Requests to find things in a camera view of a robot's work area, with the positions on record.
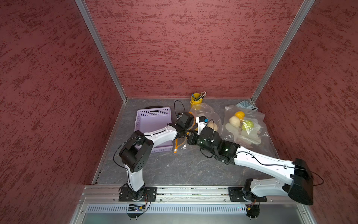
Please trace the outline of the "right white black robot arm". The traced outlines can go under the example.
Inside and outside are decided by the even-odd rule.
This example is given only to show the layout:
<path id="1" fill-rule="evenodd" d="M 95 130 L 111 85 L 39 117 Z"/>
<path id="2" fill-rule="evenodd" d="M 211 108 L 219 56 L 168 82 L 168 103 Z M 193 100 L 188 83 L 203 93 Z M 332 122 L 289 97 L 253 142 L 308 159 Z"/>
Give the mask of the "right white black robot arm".
<path id="1" fill-rule="evenodd" d="M 248 178 L 240 189 L 231 189 L 233 195 L 246 202 L 265 202 L 268 196 L 289 197 L 293 201 L 313 205 L 314 178 L 302 159 L 280 160 L 253 152 L 234 142 L 222 140 L 212 128 L 200 133 L 186 133 L 189 145 L 198 146 L 207 158 L 214 158 L 226 165 L 247 167 L 265 173 L 269 179 Z"/>

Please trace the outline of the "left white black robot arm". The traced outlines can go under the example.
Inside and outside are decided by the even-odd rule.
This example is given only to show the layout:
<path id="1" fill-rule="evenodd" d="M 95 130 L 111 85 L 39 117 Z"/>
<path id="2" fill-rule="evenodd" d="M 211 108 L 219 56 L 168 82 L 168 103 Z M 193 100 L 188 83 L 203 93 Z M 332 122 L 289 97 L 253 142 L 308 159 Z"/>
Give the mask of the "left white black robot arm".
<path id="1" fill-rule="evenodd" d="M 130 138 L 120 148 L 119 157 L 121 158 L 128 177 L 128 188 L 138 193 L 143 189 L 142 169 L 146 165 L 152 150 L 166 142 L 183 137 L 194 123 L 194 116 L 189 112 L 182 113 L 179 118 L 164 128 L 143 133 L 135 131 Z"/>

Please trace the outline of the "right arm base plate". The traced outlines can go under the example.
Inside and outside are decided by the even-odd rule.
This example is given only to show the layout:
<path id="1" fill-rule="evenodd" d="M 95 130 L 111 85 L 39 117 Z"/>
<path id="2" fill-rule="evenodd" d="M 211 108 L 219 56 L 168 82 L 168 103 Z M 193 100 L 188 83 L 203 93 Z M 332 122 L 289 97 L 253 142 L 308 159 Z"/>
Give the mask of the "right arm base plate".
<path id="1" fill-rule="evenodd" d="M 266 197 L 258 197 L 253 194 L 250 187 L 229 187 L 228 195 L 231 202 L 267 202 Z"/>

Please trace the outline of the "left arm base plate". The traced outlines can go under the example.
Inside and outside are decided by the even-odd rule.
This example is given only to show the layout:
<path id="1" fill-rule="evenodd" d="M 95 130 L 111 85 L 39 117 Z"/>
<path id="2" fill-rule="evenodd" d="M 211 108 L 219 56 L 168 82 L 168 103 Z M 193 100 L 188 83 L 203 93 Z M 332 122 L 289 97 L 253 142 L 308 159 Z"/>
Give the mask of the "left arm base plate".
<path id="1" fill-rule="evenodd" d="M 142 187 L 139 191 L 132 190 L 124 185 L 119 190 L 119 202 L 155 202 L 157 196 L 157 187 Z"/>

